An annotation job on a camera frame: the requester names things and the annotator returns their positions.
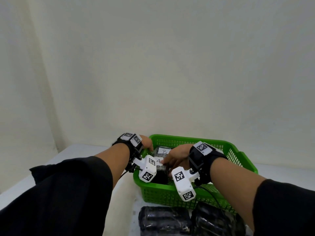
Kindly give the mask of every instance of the white table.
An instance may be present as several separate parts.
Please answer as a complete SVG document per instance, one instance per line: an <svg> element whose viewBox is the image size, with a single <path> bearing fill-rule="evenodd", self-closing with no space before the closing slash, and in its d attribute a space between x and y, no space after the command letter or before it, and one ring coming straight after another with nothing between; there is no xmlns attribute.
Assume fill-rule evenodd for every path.
<svg viewBox="0 0 315 236"><path fill-rule="evenodd" d="M107 147L73 144L48 164L57 164L63 160L93 156ZM315 170L294 169L287 167L255 164L260 175L280 182L288 182L303 188L315 190ZM9 190L0 194L0 210L12 202L16 197L35 185L31 175L24 178ZM138 214L142 206L158 206L143 201L140 188L133 182L132 174L127 173L113 190L108 209L104 235L140 235Z"/></svg>

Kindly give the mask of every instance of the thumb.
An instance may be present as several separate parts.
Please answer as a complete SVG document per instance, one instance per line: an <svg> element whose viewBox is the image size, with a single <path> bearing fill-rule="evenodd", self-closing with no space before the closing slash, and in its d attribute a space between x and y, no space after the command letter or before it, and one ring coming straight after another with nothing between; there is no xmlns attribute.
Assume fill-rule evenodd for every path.
<svg viewBox="0 0 315 236"><path fill-rule="evenodd" d="M167 154L167 156L161 161L161 163L167 164L171 161L172 158L173 158L172 150L170 150L169 153Z"/></svg>

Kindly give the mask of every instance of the wire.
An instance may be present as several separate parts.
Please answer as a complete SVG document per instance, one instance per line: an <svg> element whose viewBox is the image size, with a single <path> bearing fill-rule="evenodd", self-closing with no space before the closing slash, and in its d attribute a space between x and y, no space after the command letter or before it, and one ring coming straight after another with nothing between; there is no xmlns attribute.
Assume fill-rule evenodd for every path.
<svg viewBox="0 0 315 236"><path fill-rule="evenodd" d="M223 218L224 218L224 222L225 222L225 224L226 224L226 227L229 229L230 235L232 235L232 230L231 230L230 225L228 224L228 222L227 222L227 220L226 220L227 216L226 216L226 214L223 212L223 208L222 208L222 206L220 205L220 203L218 202L218 200L215 198L214 194L213 194L210 190L208 190L207 188L205 188L205 187L203 187L203 186L195 186L194 189L196 189L196 188L200 188L200 189L203 189L203 190L207 191L207 192L208 192L209 194L211 194L211 196L215 199L215 202L216 202L217 205L219 206L219 208L220 208L220 210L221 210L221 213L222 213L222 215L223 215Z"/></svg>
<svg viewBox="0 0 315 236"><path fill-rule="evenodd" d="M131 167L129 170L126 170L119 178L123 177L124 174L126 174L127 172L129 172L130 170L136 169L137 166L135 167Z"/></svg>

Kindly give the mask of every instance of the green plastic basket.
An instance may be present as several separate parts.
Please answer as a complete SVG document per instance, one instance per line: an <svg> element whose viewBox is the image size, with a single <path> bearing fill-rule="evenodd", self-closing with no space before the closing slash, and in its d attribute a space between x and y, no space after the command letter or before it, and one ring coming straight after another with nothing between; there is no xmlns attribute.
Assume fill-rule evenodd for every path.
<svg viewBox="0 0 315 236"><path fill-rule="evenodd" d="M246 169L258 174L257 168L247 158L245 153L238 151L238 149L232 143L226 141L201 138L186 138L159 134L151 135L149 138L152 139L154 148L156 148L157 145L176 147L181 144L186 143L195 144L199 141L203 141L210 144L211 146L214 146L222 150L223 153L231 162L241 167L245 167ZM142 157L145 157L148 154L149 152L147 149L141 153ZM180 206L185 207L187 209L194 209L198 201L206 202L216 207L218 206L214 198L203 189L195 189L197 194L196 198L189 202L184 202L179 197L173 181L170 181L168 185L145 183L139 179L138 169L135 170L133 177L134 182L141 188L142 197L145 202L156 203L166 206ZM218 202L220 203L224 210L229 211L231 213L235 213L234 209L230 206L226 199L219 193L219 191L214 187L214 185L204 184L202 186L213 193L213 195L216 197L216 199L218 200Z"/></svg>

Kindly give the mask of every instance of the black sleeve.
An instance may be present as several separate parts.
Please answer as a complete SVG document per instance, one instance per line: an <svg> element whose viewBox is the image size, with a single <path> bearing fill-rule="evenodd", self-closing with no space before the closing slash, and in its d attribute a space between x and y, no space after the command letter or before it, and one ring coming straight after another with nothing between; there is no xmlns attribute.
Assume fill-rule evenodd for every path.
<svg viewBox="0 0 315 236"><path fill-rule="evenodd" d="M0 211L0 235L102 235L112 195L108 165L75 158L30 169L36 185Z"/></svg>
<svg viewBox="0 0 315 236"><path fill-rule="evenodd" d="M255 236L313 235L315 191L265 180L257 189L253 216Z"/></svg>

